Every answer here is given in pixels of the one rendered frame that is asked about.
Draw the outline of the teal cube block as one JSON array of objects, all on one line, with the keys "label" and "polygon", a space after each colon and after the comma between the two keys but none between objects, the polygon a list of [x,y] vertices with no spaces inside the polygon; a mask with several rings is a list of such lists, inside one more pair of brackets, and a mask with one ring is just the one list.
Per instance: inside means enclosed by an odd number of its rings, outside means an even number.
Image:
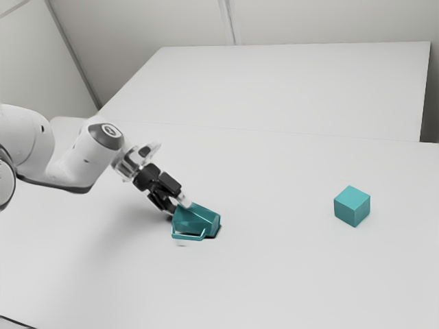
[{"label": "teal cube block", "polygon": [[370,195],[348,185],[333,200],[334,215],[356,228],[370,214]]}]

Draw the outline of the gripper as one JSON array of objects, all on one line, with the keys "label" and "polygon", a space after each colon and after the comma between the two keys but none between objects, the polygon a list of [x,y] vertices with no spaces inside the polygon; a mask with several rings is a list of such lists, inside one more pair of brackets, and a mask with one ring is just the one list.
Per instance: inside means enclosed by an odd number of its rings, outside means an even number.
[{"label": "gripper", "polygon": [[176,206],[170,197],[183,208],[191,206],[191,200],[181,192],[182,186],[168,173],[150,163],[142,168],[133,180],[133,185],[141,192],[149,191],[147,198],[160,210],[174,213]]}]

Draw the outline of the teal faceted mug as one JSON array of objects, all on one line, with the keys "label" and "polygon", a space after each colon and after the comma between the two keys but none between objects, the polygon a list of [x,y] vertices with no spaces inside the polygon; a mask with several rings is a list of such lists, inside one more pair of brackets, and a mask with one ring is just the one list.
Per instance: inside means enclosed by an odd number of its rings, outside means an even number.
[{"label": "teal faceted mug", "polygon": [[171,220],[171,237],[190,241],[215,238],[220,221],[220,214],[199,204],[192,203],[188,208],[178,204]]}]

